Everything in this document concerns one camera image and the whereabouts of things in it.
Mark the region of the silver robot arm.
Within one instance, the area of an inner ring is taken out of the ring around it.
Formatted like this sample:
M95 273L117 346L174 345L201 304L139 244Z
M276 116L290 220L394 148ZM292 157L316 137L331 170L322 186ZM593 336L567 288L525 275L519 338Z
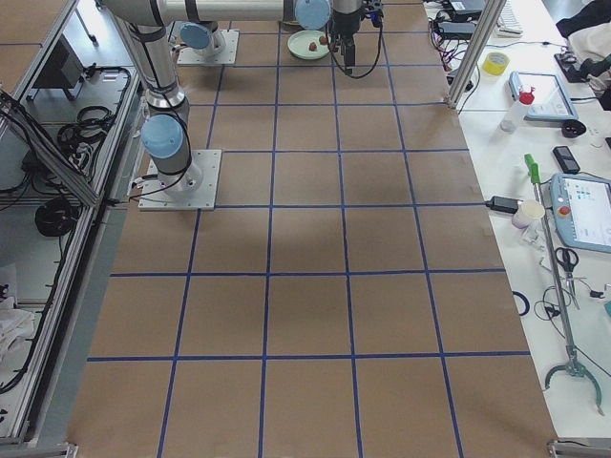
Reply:
M354 35L365 19L383 29L379 1L105 1L122 30L125 46L147 85L146 101L153 113L178 112L187 98L178 83L167 48L167 27L176 21L205 25L219 21L296 21L305 30L324 29L331 52L344 57L340 70L354 79Z
M176 21L170 29L172 45L182 45L202 54L214 55L225 47L219 23L216 21Z

